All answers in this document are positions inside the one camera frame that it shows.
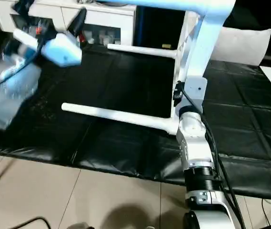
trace white cabinet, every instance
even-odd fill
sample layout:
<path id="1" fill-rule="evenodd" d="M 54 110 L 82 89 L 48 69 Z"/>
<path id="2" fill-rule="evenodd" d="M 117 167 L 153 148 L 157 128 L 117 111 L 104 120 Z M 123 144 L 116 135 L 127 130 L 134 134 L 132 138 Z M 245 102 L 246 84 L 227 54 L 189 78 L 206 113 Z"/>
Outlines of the white cabinet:
<path id="1" fill-rule="evenodd" d="M 62 7 L 62 14 L 66 26 L 69 25 L 78 11 L 79 9 Z M 101 26 L 101 30 L 106 29 L 105 27 L 110 27 L 113 32 L 119 33 L 121 44 L 132 45 L 133 19 L 134 17 L 130 15 L 88 10 L 85 24 Z"/>
<path id="2" fill-rule="evenodd" d="M 3 31 L 13 32 L 22 27 L 21 17 L 11 9 L 17 0 L 0 0 L 0 26 Z M 132 45 L 136 6 L 109 7 L 98 3 L 77 4 L 76 0 L 36 0 L 29 15 L 52 19 L 57 30 L 68 27 L 79 10 L 85 7 L 84 23 L 88 41 L 96 44 L 120 43 Z"/>
<path id="3" fill-rule="evenodd" d="M 16 28 L 15 22 L 11 15 L 17 14 L 11 9 L 12 1 L 2 1 L 0 0 L 0 25 L 3 31 L 13 32 Z M 54 25 L 58 30 L 65 28 L 61 8 L 58 6 L 48 6 L 33 4 L 29 11 L 30 16 L 50 18 L 53 19 Z"/>

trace black leather mat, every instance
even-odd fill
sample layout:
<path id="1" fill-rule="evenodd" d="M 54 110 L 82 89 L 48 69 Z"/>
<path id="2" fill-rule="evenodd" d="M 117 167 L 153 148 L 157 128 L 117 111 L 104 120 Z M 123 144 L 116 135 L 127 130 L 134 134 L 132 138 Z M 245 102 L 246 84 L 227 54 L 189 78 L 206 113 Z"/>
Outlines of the black leather mat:
<path id="1" fill-rule="evenodd" d="M 48 61 L 37 93 L 0 139 L 0 155 L 183 185 L 164 131 L 69 113 L 63 102 L 170 116 L 174 62 L 88 46 L 82 65 Z M 254 66 L 211 61 L 204 113 L 237 194 L 271 198 L 271 83 Z"/>

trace cabinet drawer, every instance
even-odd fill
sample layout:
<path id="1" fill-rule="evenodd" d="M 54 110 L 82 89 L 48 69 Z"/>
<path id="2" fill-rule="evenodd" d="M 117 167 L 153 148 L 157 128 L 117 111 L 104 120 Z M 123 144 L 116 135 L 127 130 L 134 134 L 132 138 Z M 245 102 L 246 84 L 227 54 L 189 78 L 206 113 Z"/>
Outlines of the cabinet drawer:
<path id="1" fill-rule="evenodd" d="M 14 3 L 15 2 L 0 0 L 0 23 L 3 31 L 13 32 L 16 28 L 15 22 L 11 17 L 12 14 L 17 14 L 11 9 Z M 60 7 L 33 4 L 30 8 L 29 15 L 53 19 L 54 25 L 58 30 L 62 30 L 65 27 Z"/>

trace black table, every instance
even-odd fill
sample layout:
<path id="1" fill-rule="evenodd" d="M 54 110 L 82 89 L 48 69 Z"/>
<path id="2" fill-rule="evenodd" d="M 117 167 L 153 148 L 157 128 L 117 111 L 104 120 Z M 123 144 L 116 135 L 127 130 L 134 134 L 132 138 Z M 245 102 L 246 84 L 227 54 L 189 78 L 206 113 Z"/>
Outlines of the black table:
<path id="1" fill-rule="evenodd" d="M 81 66 L 40 64 L 38 91 L 0 138 L 0 155 L 184 184 L 175 137 L 61 110 L 68 102 L 169 117 L 173 60 L 89 45 Z M 233 189 L 271 198 L 270 81 L 256 66 L 216 61 L 204 77 L 204 113 Z"/>

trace white chair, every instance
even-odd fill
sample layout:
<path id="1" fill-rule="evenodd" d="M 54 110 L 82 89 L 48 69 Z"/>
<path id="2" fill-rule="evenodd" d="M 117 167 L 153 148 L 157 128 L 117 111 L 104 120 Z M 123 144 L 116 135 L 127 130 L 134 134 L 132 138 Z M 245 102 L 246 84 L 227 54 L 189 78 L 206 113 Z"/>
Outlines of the white chair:
<path id="1" fill-rule="evenodd" d="M 186 93 L 195 102 L 195 104 L 202 109 L 202 102 L 207 85 L 207 80 L 203 78 L 203 74 L 223 23 L 231 13 L 235 0 L 115 1 L 186 11 L 177 50 L 162 50 L 115 44 L 109 44 L 108 49 L 175 59 L 172 95 L 177 82 L 185 82 L 184 89 Z M 196 12 L 198 17 L 193 17 L 193 12 Z M 192 23 L 195 26 L 192 26 L 192 28 L 188 27 L 189 20 L 195 20 Z M 176 107 L 174 107 L 173 104 L 174 101 L 172 99 L 170 118 L 159 118 L 68 103 L 62 104 L 62 110 L 162 129 L 171 135 L 176 135 L 179 124 L 177 112 L 181 107 L 190 105 L 190 103 L 185 97 L 183 97 Z"/>

